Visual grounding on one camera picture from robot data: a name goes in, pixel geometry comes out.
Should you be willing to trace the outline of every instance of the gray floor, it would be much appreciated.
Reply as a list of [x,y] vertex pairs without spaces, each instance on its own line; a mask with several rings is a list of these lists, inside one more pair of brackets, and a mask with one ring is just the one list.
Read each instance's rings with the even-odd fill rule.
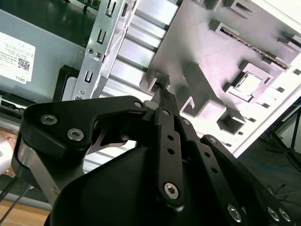
[[[281,203],[288,208],[295,219],[298,219],[297,225],[301,225],[301,173],[283,154],[269,152],[267,149],[272,149],[271,145],[264,139],[257,139],[239,159],[265,187],[270,186],[276,191],[285,184],[277,194],[289,193],[286,200]],[[301,161],[301,154],[295,153],[295,155]]]

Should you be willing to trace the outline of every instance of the silver bolt head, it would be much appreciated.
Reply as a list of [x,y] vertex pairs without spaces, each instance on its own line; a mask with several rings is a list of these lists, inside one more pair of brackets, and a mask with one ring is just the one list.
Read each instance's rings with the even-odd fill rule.
[[183,119],[183,122],[188,126],[190,125],[190,122],[187,119]]
[[51,114],[44,114],[40,118],[41,122],[45,125],[54,125],[57,123],[57,118]]
[[275,221],[280,220],[278,214],[272,208],[268,207],[268,212]]
[[213,143],[213,144],[217,144],[216,140],[213,137],[209,137],[209,140]]
[[164,190],[168,197],[171,199],[177,199],[179,197],[179,191],[177,187],[172,183],[166,183],[164,185]]
[[241,215],[239,213],[239,211],[232,205],[228,205],[228,213],[230,214],[230,216],[238,223],[241,222],[242,218]]
[[84,138],[84,133],[80,129],[72,128],[68,130],[67,136],[70,140],[81,141]]
[[163,109],[163,113],[166,114],[166,115],[169,115],[169,112],[167,110],[164,110],[164,109]]
[[291,221],[290,216],[283,209],[279,208],[279,212],[286,221],[288,221],[288,222]]
[[142,104],[140,104],[139,102],[137,102],[137,101],[135,101],[134,102],[134,104],[137,106],[137,107],[139,107],[139,108],[142,108],[143,107],[143,105]]

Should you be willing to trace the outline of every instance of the round hole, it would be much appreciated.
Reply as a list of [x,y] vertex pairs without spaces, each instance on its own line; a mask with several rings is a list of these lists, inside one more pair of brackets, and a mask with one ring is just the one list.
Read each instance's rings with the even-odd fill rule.
[[94,52],[93,49],[91,49],[91,48],[88,49],[89,54],[92,54],[93,52]]
[[168,153],[170,153],[170,154],[174,154],[174,150],[171,149],[171,148],[168,148],[167,151],[168,151]]
[[210,158],[210,154],[208,152],[205,152],[205,155]]
[[212,167],[211,170],[212,170],[213,173],[217,173],[217,169],[216,168]]
[[168,135],[167,137],[168,137],[168,139],[170,139],[170,140],[174,140],[174,138],[173,138],[171,135]]
[[96,55],[97,58],[101,58],[102,57],[102,55],[99,52],[95,53],[95,55]]

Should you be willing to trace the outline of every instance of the blue cable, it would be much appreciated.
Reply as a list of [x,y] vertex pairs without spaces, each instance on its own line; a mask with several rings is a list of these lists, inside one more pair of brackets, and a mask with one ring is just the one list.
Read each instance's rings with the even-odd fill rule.
[[252,160],[253,162],[255,162],[257,165],[259,165],[261,168],[263,168],[264,170],[270,170],[270,171],[275,171],[275,170],[284,170],[284,169],[287,169],[287,168],[291,168],[292,165],[289,164],[289,165],[286,165],[286,166],[283,166],[283,167],[279,167],[279,168],[268,168],[266,166],[264,166],[261,162],[259,162],[257,159],[249,156],[249,155],[244,155],[244,157]]

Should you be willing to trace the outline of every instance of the metal rod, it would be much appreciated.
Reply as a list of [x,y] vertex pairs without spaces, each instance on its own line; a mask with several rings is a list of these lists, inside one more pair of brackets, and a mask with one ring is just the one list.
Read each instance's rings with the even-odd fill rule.
[[13,208],[15,207],[15,205],[20,201],[20,199],[32,188],[31,185],[28,185],[27,189],[17,198],[17,200],[11,205],[11,207],[7,210],[7,212],[4,214],[4,216],[2,217],[2,219],[0,220],[0,225],[3,224],[3,222],[5,221],[5,219],[8,217],[8,215],[10,214],[10,212],[13,210]]
[[9,193],[10,189],[12,188],[12,186],[16,183],[16,181],[18,180],[17,177],[14,177],[9,184],[3,189],[3,191],[0,194],[0,202],[5,198],[5,196]]
[[301,116],[301,111],[299,110],[298,113],[297,113],[295,128],[293,130],[293,138],[292,138],[292,143],[291,143],[291,149],[295,148],[296,137],[297,137],[298,127],[299,127],[299,122],[300,122],[300,116]]
[[245,46],[248,46],[250,49],[254,50],[255,52],[259,53],[260,55],[266,57],[268,60],[274,62],[275,64],[277,64],[278,66],[282,67],[283,69],[287,70],[290,68],[289,65],[275,59],[274,57],[270,56],[269,54],[261,51],[260,49],[256,48],[255,46],[251,45],[250,43],[242,40],[240,37],[238,37],[236,34],[234,34],[233,32],[229,31],[228,29],[222,27],[221,28],[221,32],[225,33],[226,35],[236,39],[237,41],[239,41],[240,43],[244,44]]

